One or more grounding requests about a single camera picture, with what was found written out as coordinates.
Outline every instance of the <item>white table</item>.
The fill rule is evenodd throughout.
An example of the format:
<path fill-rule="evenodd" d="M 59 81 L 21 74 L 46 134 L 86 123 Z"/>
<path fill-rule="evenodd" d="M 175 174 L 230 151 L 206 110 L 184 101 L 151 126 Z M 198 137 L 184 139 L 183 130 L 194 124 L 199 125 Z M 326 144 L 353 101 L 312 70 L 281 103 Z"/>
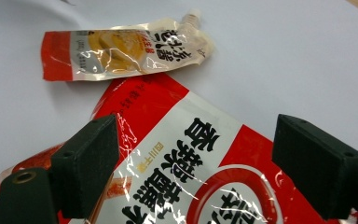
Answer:
<path fill-rule="evenodd" d="M 306 119 L 358 150 L 358 8 L 341 1 L 0 0 L 0 173 L 67 140 L 104 82 L 46 82 L 46 30 L 181 20 L 202 12 L 212 58 L 171 76 L 273 139 L 278 114 Z"/>

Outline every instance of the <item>plastic wrapper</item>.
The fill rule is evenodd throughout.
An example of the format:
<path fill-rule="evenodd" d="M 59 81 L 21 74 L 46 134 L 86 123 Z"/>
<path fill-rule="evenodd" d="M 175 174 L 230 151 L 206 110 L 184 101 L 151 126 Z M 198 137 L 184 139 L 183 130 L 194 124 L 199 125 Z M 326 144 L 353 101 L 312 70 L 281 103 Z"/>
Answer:
<path fill-rule="evenodd" d="M 322 220 L 271 141 L 166 74 L 113 80 L 92 117 L 109 114 L 120 158 L 97 223 L 356 223 Z"/>
<path fill-rule="evenodd" d="M 105 80 L 200 64 L 213 50 L 200 31 L 200 13 L 118 26 L 109 30 L 46 32 L 42 63 L 46 80 Z"/>

